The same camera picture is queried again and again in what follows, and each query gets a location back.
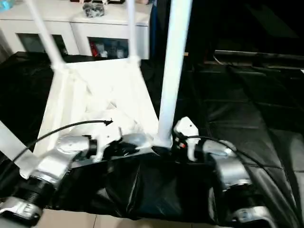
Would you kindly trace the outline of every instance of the white plastic piece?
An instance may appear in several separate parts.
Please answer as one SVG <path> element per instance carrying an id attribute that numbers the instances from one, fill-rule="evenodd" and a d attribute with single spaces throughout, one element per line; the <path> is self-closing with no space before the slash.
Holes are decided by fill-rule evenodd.
<path id="1" fill-rule="evenodd" d="M 93 159 L 93 162 L 102 160 L 105 149 L 110 145 L 111 142 L 118 141 L 121 139 L 121 132 L 119 126 L 113 122 L 104 127 L 104 130 L 100 132 L 97 138 L 97 154 Z"/>
<path id="2" fill-rule="evenodd" d="M 0 151 L 13 160 L 26 146 L 0 121 Z M 20 168 L 23 178 L 29 178 L 33 168 L 38 164 L 38 158 L 27 150 L 15 164 Z"/>
<path id="3" fill-rule="evenodd" d="M 40 31 L 39 36 L 43 43 L 44 48 L 47 51 L 47 55 L 49 56 L 53 69 L 61 68 L 64 66 L 64 61 L 60 55 L 60 52 L 55 44 L 54 39 L 49 34 L 42 17 L 33 2 L 33 0 L 25 0 L 26 4 L 28 5 L 28 8 L 34 18 L 34 21 Z"/>
<path id="4" fill-rule="evenodd" d="M 135 0 L 127 0 L 128 6 L 128 27 L 129 27 L 129 60 L 131 63 L 139 64 L 137 54 L 136 41 L 136 25 L 135 25 Z"/>
<path id="5" fill-rule="evenodd" d="M 184 136 L 197 136 L 199 135 L 198 128 L 194 123 L 188 118 L 183 117 L 177 122 L 174 127 L 174 131 L 183 134 Z M 200 138 L 190 138 L 186 139 L 187 142 L 187 156 L 190 161 L 196 161 L 194 156 L 195 146 L 200 141 Z"/>
<path id="6" fill-rule="evenodd" d="M 172 147 L 171 131 L 180 86 L 192 0 L 171 1 L 158 133 L 154 145 Z"/>

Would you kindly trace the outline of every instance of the glass cabinet door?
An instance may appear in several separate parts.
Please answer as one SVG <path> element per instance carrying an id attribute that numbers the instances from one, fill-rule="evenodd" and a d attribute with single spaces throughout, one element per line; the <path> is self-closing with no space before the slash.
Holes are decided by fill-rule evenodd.
<path id="1" fill-rule="evenodd" d="M 45 48 L 38 34 L 17 33 L 25 51 L 27 52 L 43 52 Z M 61 55 L 67 55 L 67 49 L 61 35 L 52 35 Z"/>
<path id="2" fill-rule="evenodd" d="M 92 56 L 109 59 L 128 57 L 128 40 L 115 38 L 88 37 Z"/>

